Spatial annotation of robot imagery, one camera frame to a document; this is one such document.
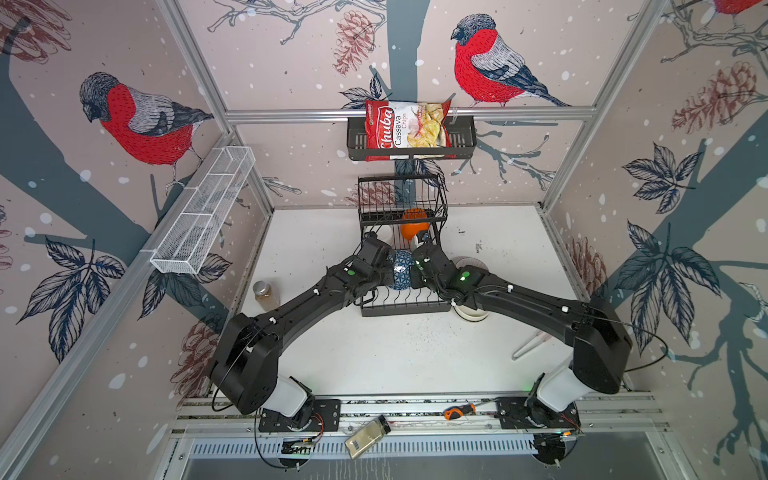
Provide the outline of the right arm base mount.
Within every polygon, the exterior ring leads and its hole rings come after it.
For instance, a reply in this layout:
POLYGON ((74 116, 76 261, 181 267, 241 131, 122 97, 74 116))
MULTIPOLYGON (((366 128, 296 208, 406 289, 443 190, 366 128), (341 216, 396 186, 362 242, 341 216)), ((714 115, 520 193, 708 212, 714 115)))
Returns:
POLYGON ((545 466, 560 467, 581 438, 583 431, 574 402, 564 411, 556 411, 538 399, 544 379, 541 374, 525 394, 498 397, 494 400, 495 417, 503 430, 533 430, 533 457, 545 466))

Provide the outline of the orange glass bowl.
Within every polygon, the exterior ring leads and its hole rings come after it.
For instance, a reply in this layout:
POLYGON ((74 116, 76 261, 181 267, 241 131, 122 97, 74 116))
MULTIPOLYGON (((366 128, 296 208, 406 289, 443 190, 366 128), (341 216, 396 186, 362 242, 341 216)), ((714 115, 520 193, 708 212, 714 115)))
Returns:
POLYGON ((404 240, 410 242, 420 232, 429 229, 427 221, 427 212, 422 208, 411 208, 402 215, 403 224, 400 226, 400 233, 404 240))

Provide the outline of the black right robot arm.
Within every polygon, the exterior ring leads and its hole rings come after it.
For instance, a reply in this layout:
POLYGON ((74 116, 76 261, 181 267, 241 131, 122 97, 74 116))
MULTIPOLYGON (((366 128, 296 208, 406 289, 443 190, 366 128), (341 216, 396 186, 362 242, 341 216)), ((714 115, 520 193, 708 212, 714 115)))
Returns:
POLYGON ((412 255, 423 283, 441 299, 520 321, 572 349, 569 360, 537 379, 532 394, 539 403, 562 412, 591 392, 620 391, 633 341, 608 303, 554 297, 483 268, 459 268, 431 242, 412 255))

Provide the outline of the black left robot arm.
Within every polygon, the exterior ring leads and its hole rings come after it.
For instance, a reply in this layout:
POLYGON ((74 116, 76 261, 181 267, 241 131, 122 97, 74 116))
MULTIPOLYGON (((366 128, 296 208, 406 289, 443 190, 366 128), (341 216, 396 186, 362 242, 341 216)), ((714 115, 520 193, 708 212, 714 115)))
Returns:
POLYGON ((261 408, 278 385, 285 349, 328 315, 359 302, 393 279, 391 247, 370 234, 356 252, 330 266, 308 290, 284 305, 224 327, 206 374, 242 414, 261 408))

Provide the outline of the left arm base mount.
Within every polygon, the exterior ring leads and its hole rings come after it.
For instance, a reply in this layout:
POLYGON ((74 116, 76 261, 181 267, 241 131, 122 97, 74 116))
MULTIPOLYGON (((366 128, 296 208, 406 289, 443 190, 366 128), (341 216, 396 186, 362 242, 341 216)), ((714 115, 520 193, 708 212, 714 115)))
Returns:
POLYGON ((259 433, 336 432, 341 401, 316 397, 300 382, 278 379, 275 391, 258 414, 259 433))

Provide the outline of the blue patterned bowl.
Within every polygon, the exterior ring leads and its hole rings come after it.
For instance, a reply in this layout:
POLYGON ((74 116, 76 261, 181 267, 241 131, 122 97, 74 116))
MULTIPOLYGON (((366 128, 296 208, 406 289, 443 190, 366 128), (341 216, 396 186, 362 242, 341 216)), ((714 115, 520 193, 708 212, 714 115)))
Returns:
POLYGON ((411 267, 415 264, 412 253, 408 250, 395 250, 390 258, 393 266, 393 281, 391 287, 394 290, 408 290, 411 288, 411 267))

